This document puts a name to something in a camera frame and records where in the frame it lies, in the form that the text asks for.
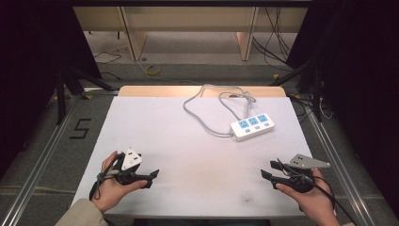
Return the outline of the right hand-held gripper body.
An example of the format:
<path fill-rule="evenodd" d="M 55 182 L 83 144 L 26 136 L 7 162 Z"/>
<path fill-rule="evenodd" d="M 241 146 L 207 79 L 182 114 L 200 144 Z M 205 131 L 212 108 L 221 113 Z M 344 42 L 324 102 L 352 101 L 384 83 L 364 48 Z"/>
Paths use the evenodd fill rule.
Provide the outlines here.
<path fill-rule="evenodd" d="M 287 186 L 293 190 L 306 193 L 313 189 L 314 177 L 312 169 L 328 169 L 331 164 L 303 154 L 297 154 L 286 164 L 282 164 L 282 172 L 289 177 Z"/>

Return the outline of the person's right hand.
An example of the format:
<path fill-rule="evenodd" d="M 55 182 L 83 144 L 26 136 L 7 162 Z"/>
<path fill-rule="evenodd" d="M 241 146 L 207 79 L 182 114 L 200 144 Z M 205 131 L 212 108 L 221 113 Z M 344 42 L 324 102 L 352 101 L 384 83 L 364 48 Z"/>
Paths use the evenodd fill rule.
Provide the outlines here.
<path fill-rule="evenodd" d="M 312 219 L 317 226 L 340 226 L 334 214 L 331 200 L 317 187 L 307 193 L 299 193 L 291 187 L 277 184 L 277 189 L 294 199 L 304 214 Z"/>

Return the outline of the black curtain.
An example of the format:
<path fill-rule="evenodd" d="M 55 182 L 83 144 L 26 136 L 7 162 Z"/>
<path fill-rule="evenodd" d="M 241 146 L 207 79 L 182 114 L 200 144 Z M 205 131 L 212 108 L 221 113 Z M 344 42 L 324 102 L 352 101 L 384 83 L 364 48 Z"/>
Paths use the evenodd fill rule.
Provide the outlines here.
<path fill-rule="evenodd" d="M 349 11 L 323 50 L 323 94 L 399 218 L 399 0 L 312 0 L 288 65 L 311 58 L 344 7 Z"/>
<path fill-rule="evenodd" d="M 73 8 L 0 0 L 0 179 L 54 94 L 59 73 L 70 84 L 101 76 Z"/>

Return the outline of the white table board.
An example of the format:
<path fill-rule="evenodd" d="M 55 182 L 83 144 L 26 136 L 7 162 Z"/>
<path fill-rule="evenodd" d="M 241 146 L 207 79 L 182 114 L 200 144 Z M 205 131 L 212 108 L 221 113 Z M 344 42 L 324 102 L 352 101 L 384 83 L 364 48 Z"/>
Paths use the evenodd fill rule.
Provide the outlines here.
<path fill-rule="evenodd" d="M 236 142 L 206 132 L 226 133 L 244 112 L 268 114 L 272 131 Z M 112 214 L 143 218 L 288 218 L 297 203 L 261 175 L 270 162 L 309 155 L 293 106 L 287 98 L 243 99 L 116 97 L 75 197 L 85 198 L 101 163 L 112 152 L 140 153 L 140 174 L 159 170 L 149 189 L 127 195 Z"/>

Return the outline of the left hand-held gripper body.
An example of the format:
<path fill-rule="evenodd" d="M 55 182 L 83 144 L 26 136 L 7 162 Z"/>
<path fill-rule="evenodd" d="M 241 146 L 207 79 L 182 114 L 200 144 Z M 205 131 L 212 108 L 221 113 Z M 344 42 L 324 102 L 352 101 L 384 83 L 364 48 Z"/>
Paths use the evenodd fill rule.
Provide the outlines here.
<path fill-rule="evenodd" d="M 126 153 L 119 153 L 113 170 L 116 171 L 115 179 L 121 185 L 129 185 L 136 181 L 149 181 L 148 175 L 136 174 L 136 170 L 142 162 L 141 155 L 129 148 Z"/>

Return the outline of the black metal stand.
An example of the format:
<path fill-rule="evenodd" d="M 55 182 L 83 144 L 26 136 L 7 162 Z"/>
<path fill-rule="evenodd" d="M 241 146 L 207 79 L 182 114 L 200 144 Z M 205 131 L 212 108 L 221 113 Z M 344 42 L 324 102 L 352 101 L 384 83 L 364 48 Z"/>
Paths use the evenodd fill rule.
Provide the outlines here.
<path fill-rule="evenodd" d="M 91 84 L 94 84 L 97 87 L 107 91 L 114 90 L 110 85 L 107 85 L 99 78 L 91 76 L 88 73 L 84 73 L 82 70 L 79 70 L 77 68 L 65 67 L 63 69 L 60 69 L 56 73 L 56 98 L 58 109 L 56 123 L 57 125 L 61 124 L 66 117 L 67 108 L 64 87 L 67 87 L 72 95 L 81 95 L 84 92 L 84 89 L 79 82 L 80 79 L 87 80 Z"/>
<path fill-rule="evenodd" d="M 298 82 L 298 89 L 302 90 L 305 87 L 312 88 L 312 110 L 313 114 L 317 120 L 322 120 L 320 109 L 320 98 L 321 98 L 321 80 L 320 80 L 320 72 L 318 70 L 318 63 L 314 59 L 309 59 L 302 66 L 294 69 L 292 72 L 286 74 L 282 78 L 275 80 L 270 84 L 271 87 L 280 86 L 289 80 L 295 78 L 300 75 L 301 79 Z"/>

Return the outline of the person's left hand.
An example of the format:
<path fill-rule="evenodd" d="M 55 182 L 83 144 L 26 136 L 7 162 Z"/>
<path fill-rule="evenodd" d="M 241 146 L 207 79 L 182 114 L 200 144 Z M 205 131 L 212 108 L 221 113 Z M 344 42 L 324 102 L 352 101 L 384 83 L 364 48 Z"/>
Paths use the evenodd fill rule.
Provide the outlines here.
<path fill-rule="evenodd" d="M 123 197 L 147 184 L 146 181 L 137 181 L 123 186 L 114 178 L 104 180 L 96 189 L 90 201 L 101 213 L 114 208 Z"/>

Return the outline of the white power strip blue sockets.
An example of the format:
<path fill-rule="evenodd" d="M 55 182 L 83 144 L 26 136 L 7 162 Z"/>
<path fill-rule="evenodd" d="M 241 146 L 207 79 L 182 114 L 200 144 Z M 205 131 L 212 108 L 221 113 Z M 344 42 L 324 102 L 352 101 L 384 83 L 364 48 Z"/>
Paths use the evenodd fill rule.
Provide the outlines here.
<path fill-rule="evenodd" d="M 268 114 L 259 114 L 231 124 L 232 139 L 243 141 L 274 129 L 275 123 Z"/>

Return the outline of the metal floor rail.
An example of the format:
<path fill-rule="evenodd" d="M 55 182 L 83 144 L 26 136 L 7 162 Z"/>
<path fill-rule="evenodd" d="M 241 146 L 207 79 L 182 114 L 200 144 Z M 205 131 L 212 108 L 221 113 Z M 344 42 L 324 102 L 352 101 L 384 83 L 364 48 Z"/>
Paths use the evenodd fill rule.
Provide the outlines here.
<path fill-rule="evenodd" d="M 354 181 L 350 178 L 350 175 L 343 164 L 342 159 L 332 143 L 327 130 L 324 125 L 317 120 L 311 109 L 306 106 L 305 110 L 308 114 L 308 118 L 319 137 L 327 157 L 334 168 L 334 171 L 343 187 L 343 191 L 350 202 L 352 209 L 359 221 L 359 226 L 376 226 L 375 221 L 372 218 L 371 212 L 368 210 L 368 206 L 364 199 L 360 196 L 359 190 L 356 188 Z"/>
<path fill-rule="evenodd" d="M 42 174 L 56 150 L 56 146 L 61 140 L 61 137 L 70 121 L 71 114 L 78 102 L 79 98 L 76 96 L 72 96 L 67 102 L 66 116 L 55 125 L 55 128 L 52 130 L 40 156 L 34 161 L 33 167 L 29 170 L 24 183 L 21 186 L 16 186 L 14 188 L 15 199 L 5 213 L 4 218 L 0 220 L 0 226 L 16 226 L 18 224 L 24 209 L 31 199 Z"/>

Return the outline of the light wooden shelf unit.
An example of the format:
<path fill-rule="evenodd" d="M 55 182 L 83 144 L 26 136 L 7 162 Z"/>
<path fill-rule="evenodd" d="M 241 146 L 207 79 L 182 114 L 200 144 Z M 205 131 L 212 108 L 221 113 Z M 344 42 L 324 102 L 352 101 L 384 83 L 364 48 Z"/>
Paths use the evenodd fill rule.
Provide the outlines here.
<path fill-rule="evenodd" d="M 137 60 L 147 34 L 170 32 L 234 32 L 241 58 L 249 59 L 256 32 L 270 32 L 277 22 L 283 33 L 300 30 L 306 8 L 283 7 L 75 7 L 84 31 L 120 31 L 127 36 L 131 59 Z"/>

